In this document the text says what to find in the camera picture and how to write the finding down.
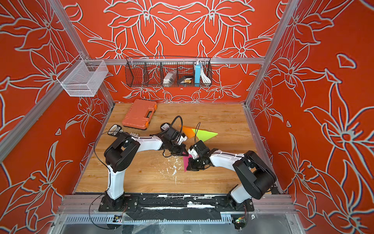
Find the pink square paper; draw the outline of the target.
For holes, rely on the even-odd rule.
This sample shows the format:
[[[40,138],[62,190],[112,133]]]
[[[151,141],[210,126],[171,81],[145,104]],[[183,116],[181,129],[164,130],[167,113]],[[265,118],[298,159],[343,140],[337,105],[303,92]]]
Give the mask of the pink square paper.
[[[192,158],[192,155],[188,155],[186,157],[183,157],[183,164],[184,164],[184,171],[187,171],[187,167],[189,165],[189,159]]]

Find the orange square paper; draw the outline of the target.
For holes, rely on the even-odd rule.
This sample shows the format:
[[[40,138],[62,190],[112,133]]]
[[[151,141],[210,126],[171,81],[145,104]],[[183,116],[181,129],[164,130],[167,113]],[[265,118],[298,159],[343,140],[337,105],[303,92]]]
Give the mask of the orange square paper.
[[[183,126],[182,131],[188,138],[195,138],[196,130],[194,128]]]

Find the green square paper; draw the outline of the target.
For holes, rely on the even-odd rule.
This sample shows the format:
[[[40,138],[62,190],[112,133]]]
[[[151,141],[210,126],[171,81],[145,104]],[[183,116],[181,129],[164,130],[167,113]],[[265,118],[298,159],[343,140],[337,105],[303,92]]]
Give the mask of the green square paper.
[[[199,140],[205,142],[215,136],[218,135],[218,133],[215,132],[210,132],[206,130],[197,130],[197,129],[192,129],[193,135],[196,136]]]

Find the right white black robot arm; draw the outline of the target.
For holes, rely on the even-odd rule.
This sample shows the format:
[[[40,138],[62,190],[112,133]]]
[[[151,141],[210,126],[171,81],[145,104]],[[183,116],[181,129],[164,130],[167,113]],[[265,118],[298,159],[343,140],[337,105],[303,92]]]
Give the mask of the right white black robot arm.
[[[188,171],[200,171],[208,167],[222,167],[235,171],[241,184],[235,186],[228,196],[237,204],[248,199],[260,200],[277,181],[274,172],[254,151],[231,154],[218,149],[203,152],[189,149],[188,153],[191,155]]]

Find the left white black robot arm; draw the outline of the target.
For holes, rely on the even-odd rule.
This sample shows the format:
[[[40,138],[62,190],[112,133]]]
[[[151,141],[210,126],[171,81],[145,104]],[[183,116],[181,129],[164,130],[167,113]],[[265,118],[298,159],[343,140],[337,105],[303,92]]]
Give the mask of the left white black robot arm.
[[[185,134],[174,139],[167,135],[153,135],[135,137],[129,134],[120,134],[117,139],[104,152],[106,164],[109,167],[108,189],[106,196],[117,200],[124,195],[125,170],[130,166],[135,155],[143,151],[168,150],[173,156],[187,156]]]

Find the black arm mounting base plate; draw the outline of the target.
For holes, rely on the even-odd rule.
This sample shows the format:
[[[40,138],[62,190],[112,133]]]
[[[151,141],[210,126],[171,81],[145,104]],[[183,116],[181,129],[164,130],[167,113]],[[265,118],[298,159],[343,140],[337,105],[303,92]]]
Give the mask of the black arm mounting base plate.
[[[104,195],[100,212],[135,212],[138,209],[213,209],[218,212],[253,212],[252,199],[237,203],[228,195],[215,194],[123,194],[118,199]]]

